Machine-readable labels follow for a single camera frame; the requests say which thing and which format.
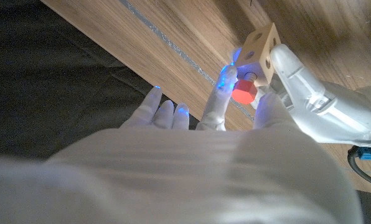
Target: red hexagonal nut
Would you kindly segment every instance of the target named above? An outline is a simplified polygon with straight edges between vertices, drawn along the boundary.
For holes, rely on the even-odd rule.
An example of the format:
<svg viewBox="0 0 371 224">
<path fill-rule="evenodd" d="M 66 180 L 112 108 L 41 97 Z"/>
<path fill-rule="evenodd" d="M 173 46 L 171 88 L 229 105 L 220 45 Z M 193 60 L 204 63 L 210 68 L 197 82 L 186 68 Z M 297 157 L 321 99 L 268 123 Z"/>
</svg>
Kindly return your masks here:
<svg viewBox="0 0 371 224">
<path fill-rule="evenodd" d="M 236 82 L 231 96 L 239 103 L 249 104 L 255 100 L 257 93 L 258 90 L 253 82 L 248 80 L 239 80 Z"/>
</svg>

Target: wood grain surface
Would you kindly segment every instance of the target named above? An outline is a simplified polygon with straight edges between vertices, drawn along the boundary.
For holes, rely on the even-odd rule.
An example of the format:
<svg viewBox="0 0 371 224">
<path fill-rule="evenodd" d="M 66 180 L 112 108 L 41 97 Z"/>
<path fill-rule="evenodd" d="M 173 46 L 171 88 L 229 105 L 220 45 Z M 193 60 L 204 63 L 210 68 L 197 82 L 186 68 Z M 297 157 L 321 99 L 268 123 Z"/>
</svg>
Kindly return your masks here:
<svg viewBox="0 0 371 224">
<path fill-rule="evenodd" d="M 282 43 L 320 80 L 353 90 L 371 85 L 371 0 L 128 0 L 153 28 L 123 4 L 127 1 L 42 2 L 149 83 L 162 86 L 176 103 L 187 103 L 196 118 L 202 116 L 213 86 L 183 56 L 216 80 L 222 67 L 230 63 L 230 52 L 242 46 L 249 33 L 270 22 L 275 22 Z M 255 113 L 251 106 L 245 108 Z M 230 104 L 227 129 L 246 130 L 252 125 Z M 356 189 L 371 192 L 371 184 L 347 164 L 351 146 L 323 146 L 351 176 Z M 357 162 L 371 171 L 371 162 Z"/>
</svg>

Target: black cable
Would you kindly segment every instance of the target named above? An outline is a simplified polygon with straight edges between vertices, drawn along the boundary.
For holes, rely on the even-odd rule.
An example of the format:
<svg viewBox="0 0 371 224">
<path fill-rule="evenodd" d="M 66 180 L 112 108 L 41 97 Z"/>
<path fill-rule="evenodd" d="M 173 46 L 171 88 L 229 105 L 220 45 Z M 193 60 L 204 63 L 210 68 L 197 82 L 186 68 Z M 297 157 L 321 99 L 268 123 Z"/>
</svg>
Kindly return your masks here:
<svg viewBox="0 0 371 224">
<path fill-rule="evenodd" d="M 349 165 L 351 168 L 362 178 L 364 178 L 366 181 L 371 183 L 371 177 L 366 174 L 364 171 L 362 171 L 358 165 L 355 163 L 355 158 L 358 157 L 359 155 L 357 152 L 359 151 L 358 146 L 353 146 L 349 151 L 347 151 L 347 162 L 349 162 Z"/>
</svg>

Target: hole in wooden block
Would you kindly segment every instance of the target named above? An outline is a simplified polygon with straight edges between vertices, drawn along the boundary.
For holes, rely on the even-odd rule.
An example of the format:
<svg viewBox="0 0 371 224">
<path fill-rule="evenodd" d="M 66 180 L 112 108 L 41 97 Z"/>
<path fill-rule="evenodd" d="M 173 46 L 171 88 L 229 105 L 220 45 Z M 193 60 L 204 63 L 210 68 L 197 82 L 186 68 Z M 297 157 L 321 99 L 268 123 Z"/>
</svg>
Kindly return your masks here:
<svg viewBox="0 0 371 224">
<path fill-rule="evenodd" d="M 271 62 L 270 62 L 270 58 L 269 57 L 266 58 L 266 67 L 267 68 L 270 68 L 271 67 Z"/>
<path fill-rule="evenodd" d="M 253 38 L 253 41 L 255 42 L 256 40 L 258 40 L 262 35 L 263 33 L 256 34 L 256 36 Z"/>
<path fill-rule="evenodd" d="M 245 60 L 248 60 L 249 58 L 252 58 L 252 56 L 255 54 L 254 51 L 251 51 L 245 55 Z"/>
</svg>

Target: black fabric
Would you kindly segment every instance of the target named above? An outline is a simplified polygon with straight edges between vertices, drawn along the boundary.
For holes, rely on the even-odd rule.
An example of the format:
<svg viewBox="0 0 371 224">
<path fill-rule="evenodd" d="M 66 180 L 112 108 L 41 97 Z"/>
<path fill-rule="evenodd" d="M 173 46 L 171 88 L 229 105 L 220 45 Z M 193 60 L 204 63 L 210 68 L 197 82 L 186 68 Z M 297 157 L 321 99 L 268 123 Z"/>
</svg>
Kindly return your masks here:
<svg viewBox="0 0 371 224">
<path fill-rule="evenodd" d="M 1 156 L 46 159 L 118 128 L 151 88 L 41 2 L 0 1 Z"/>
</svg>

